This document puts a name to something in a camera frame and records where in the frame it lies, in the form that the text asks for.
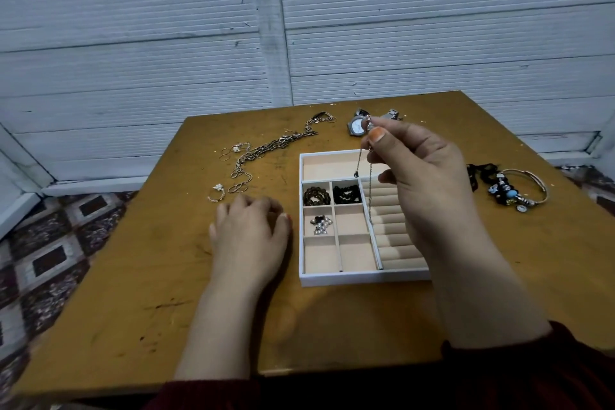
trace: wooden table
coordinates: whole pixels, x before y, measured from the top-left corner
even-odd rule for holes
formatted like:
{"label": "wooden table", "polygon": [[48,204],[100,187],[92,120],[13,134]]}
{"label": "wooden table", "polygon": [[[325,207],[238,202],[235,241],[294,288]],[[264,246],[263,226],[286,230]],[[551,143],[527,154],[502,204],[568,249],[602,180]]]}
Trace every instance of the wooden table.
{"label": "wooden table", "polygon": [[[482,182],[475,193],[490,234],[549,318],[583,342],[615,348],[615,222],[562,174],[460,92],[304,105],[190,117],[130,204],[111,240],[35,352],[15,391],[76,398],[147,391],[173,376],[197,299],[209,278],[207,195],[235,159],[236,142],[257,146],[303,129],[319,111],[337,117],[303,138],[248,163],[248,194],[271,195],[295,216],[299,153],[357,149],[346,123],[357,108],[391,107],[456,142],[467,163],[494,162],[537,173],[550,201],[521,214],[496,204]],[[531,185],[521,189],[536,194]],[[258,373],[374,367],[438,360],[445,333],[430,282],[302,288],[298,240],[266,310]]]}

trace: necklace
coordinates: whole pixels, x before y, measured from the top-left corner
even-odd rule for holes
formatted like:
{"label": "necklace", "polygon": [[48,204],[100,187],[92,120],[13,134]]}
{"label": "necklace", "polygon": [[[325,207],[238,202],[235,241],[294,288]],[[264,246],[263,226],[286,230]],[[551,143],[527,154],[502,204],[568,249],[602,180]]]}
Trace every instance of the necklace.
{"label": "necklace", "polygon": [[[367,121],[367,126],[365,128],[369,132],[374,127],[374,124],[372,123],[372,116],[368,114],[365,117],[365,120]],[[372,145],[370,145],[370,147],[367,150],[369,152],[373,151]],[[363,148],[358,150],[357,170],[354,173],[354,177],[356,179],[358,179],[358,166],[361,164],[361,153],[362,152],[363,152]],[[370,162],[370,182],[369,182],[368,185],[370,187],[370,196],[367,198],[367,210],[368,210],[369,215],[370,215],[370,224],[373,225],[373,223],[372,223],[372,163],[371,162]]]}
{"label": "necklace", "polygon": [[246,172],[243,168],[244,164],[247,161],[253,161],[254,159],[258,159],[259,157],[262,157],[265,153],[269,151],[273,151],[275,149],[280,149],[280,148],[286,148],[289,144],[291,144],[294,141],[297,141],[298,139],[303,138],[304,136],[317,135],[318,132],[312,128],[312,125],[315,125],[316,123],[320,123],[324,121],[333,123],[336,121],[336,119],[333,115],[331,115],[328,112],[325,112],[325,111],[319,112],[306,122],[302,133],[298,133],[296,131],[291,131],[291,130],[286,130],[286,132],[284,132],[285,134],[282,135],[280,138],[274,139],[273,141],[260,145],[258,148],[254,148],[252,150],[246,151],[244,154],[242,154],[239,157],[239,159],[237,159],[237,163],[235,164],[235,170],[231,173],[231,179],[236,179],[237,177],[241,175],[245,175],[246,180],[233,185],[231,188],[228,189],[228,192],[229,193],[235,193],[235,192],[243,193],[245,190],[248,189],[248,183],[252,181],[253,176],[249,172]]}

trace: left hand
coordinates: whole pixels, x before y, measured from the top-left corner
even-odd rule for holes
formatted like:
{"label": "left hand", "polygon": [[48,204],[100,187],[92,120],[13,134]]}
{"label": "left hand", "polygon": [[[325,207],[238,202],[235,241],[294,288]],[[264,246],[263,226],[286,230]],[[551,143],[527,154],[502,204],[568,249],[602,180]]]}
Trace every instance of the left hand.
{"label": "left hand", "polygon": [[[238,195],[218,205],[209,226],[213,246],[210,285],[258,297],[280,269],[292,228],[282,205],[271,198]],[[267,217],[275,218],[273,230]]]}

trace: forearm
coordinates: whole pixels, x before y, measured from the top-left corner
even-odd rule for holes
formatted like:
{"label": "forearm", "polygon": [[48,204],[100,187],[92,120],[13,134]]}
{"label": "forearm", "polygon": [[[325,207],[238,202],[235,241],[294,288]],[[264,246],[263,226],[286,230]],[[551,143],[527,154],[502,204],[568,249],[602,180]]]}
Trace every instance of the forearm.
{"label": "forearm", "polygon": [[482,349],[549,333],[541,308],[482,224],[422,247],[452,346]]}
{"label": "forearm", "polygon": [[175,379],[248,379],[257,299],[208,286],[199,301]]}

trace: jewelry tray compartment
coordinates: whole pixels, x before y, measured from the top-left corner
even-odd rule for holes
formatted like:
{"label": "jewelry tray compartment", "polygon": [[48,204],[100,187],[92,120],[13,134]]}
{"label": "jewelry tray compartment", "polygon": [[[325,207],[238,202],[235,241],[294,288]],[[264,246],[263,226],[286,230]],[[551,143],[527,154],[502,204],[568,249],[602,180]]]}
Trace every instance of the jewelry tray compartment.
{"label": "jewelry tray compartment", "polygon": [[[406,232],[397,187],[377,180],[388,169],[383,164],[372,166],[370,223],[366,157],[363,151],[355,178],[359,150],[299,155],[299,278],[303,287],[429,279],[425,259]],[[309,194],[316,194],[311,200],[318,205],[305,206],[304,194],[313,187],[319,190]],[[315,224],[325,217],[330,220],[326,234],[316,234]]]}

